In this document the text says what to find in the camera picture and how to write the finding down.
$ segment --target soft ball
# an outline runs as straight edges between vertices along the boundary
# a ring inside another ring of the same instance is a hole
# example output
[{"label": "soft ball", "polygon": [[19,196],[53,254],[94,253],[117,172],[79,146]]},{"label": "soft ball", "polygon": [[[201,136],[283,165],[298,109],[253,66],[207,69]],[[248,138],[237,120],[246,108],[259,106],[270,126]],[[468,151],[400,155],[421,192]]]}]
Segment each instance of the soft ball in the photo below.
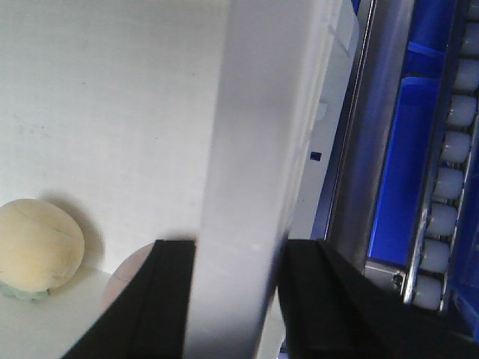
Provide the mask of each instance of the soft ball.
[{"label": "soft ball", "polygon": [[42,200],[14,200],[0,207],[0,280],[25,292],[65,284],[85,252],[79,225]]}]

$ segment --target white shelf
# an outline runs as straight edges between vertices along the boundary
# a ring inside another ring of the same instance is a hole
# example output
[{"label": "white shelf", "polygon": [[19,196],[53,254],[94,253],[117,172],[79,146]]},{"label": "white shelf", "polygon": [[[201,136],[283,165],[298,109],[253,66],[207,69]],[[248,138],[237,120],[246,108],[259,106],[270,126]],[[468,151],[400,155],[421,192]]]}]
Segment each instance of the white shelf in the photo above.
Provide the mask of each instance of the white shelf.
[{"label": "white shelf", "polygon": [[3,358],[55,359],[62,356],[100,315],[110,274],[80,267],[65,286],[36,302],[0,295]]}]

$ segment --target blue bin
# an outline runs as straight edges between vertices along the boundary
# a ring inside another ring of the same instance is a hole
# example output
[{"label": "blue bin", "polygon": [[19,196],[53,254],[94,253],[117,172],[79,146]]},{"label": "blue bin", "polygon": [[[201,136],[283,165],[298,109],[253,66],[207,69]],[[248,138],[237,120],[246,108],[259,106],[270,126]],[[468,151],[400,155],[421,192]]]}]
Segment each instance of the blue bin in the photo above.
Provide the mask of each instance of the blue bin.
[{"label": "blue bin", "polygon": [[445,61],[454,0],[418,0],[404,59],[405,76],[439,79]]},{"label": "blue bin", "polygon": [[479,342],[479,159],[469,178],[463,215],[457,225],[457,258],[451,276],[452,298]]},{"label": "blue bin", "polygon": [[438,94],[439,80],[408,77],[401,83],[371,233],[371,258],[406,265]]}]

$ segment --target metal frame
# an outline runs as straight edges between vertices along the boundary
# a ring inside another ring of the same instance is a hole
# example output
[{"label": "metal frame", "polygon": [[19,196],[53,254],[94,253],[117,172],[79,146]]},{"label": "metal frame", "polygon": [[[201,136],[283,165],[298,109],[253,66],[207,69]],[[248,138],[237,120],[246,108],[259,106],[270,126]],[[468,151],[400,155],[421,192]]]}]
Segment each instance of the metal frame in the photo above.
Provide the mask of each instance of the metal frame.
[{"label": "metal frame", "polygon": [[333,165],[321,194],[320,205],[329,209],[326,241],[361,271],[369,248],[414,4],[414,0],[361,2],[361,50],[336,135]]}]

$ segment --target white roller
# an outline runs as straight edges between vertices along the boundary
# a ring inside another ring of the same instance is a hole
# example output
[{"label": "white roller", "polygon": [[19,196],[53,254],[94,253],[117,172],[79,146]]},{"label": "white roller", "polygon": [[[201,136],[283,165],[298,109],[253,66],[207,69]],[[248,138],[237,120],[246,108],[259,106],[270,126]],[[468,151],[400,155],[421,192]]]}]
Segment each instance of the white roller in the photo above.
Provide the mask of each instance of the white roller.
[{"label": "white roller", "polygon": [[412,303],[428,310],[437,310],[441,304],[442,284],[439,280],[419,275]]},{"label": "white roller", "polygon": [[456,90],[474,91],[479,86],[479,61],[468,58],[461,59],[457,68]]},{"label": "white roller", "polygon": [[448,270],[450,248],[447,243],[425,239],[420,267],[425,271],[445,273]]},{"label": "white roller", "polygon": [[433,196],[446,200],[456,200],[463,189],[464,175],[453,168],[439,168]]},{"label": "white roller", "polygon": [[447,119],[448,125],[469,126],[474,120],[477,104],[474,97],[453,95]]},{"label": "white roller", "polygon": [[471,0],[469,3],[469,11],[467,13],[468,20],[479,20],[479,1],[478,0]]},{"label": "white roller", "polygon": [[450,236],[454,232],[457,209],[442,203],[433,203],[427,225],[427,236]]},{"label": "white roller", "polygon": [[467,159],[470,149],[470,135],[464,132],[446,131],[441,159],[446,162],[462,163]]},{"label": "white roller", "polygon": [[463,38],[463,45],[460,53],[462,55],[479,55],[479,24],[470,22],[466,25],[466,34]]}]

